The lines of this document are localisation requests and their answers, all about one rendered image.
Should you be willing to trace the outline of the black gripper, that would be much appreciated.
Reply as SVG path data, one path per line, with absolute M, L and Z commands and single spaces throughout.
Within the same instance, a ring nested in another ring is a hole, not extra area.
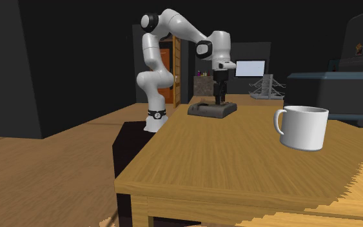
M 226 100 L 228 71 L 215 70 L 213 72 L 213 93 L 215 95 L 215 104 L 223 104 Z

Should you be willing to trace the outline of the dark grey flat device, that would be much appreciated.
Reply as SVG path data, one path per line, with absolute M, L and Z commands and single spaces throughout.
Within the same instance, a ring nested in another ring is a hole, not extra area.
M 188 108 L 188 115 L 223 119 L 236 110 L 237 105 L 235 103 L 215 104 L 199 102 L 192 104 Z

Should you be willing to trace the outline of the brown cabinet with bottles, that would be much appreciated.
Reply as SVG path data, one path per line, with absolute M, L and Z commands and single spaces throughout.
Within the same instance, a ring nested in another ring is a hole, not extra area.
M 194 96 L 213 95 L 213 77 L 208 72 L 201 72 L 200 75 L 193 77 Z

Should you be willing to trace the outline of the white screen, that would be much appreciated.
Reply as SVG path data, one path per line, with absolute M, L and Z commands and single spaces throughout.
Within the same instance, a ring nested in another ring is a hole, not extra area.
M 266 62 L 263 60 L 237 61 L 236 77 L 261 77 L 265 72 Z

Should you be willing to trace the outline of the orange wooden door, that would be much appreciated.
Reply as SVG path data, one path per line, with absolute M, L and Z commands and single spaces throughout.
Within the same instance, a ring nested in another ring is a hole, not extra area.
M 154 64 L 150 68 L 159 74 L 155 91 L 160 103 L 171 103 L 176 108 L 181 103 L 181 41 L 174 35 L 172 41 L 159 41 L 152 54 Z

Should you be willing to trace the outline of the wooden table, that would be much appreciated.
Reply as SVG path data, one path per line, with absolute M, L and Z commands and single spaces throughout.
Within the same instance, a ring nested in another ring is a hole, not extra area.
M 224 119 L 181 105 L 115 179 L 132 227 L 155 217 L 242 227 L 363 227 L 363 128 L 329 121 L 324 146 L 282 145 L 273 106 Z

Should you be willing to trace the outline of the white mug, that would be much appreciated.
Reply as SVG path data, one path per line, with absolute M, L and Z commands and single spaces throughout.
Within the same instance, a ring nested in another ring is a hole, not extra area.
M 329 111 L 312 106 L 285 106 L 273 116 L 280 143 L 307 152 L 323 147 Z

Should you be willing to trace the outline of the dark blue-grey sofa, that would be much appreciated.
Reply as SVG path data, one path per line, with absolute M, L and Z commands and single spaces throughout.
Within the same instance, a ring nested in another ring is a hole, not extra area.
M 363 72 L 293 73 L 284 105 L 324 108 L 328 119 L 363 128 Z

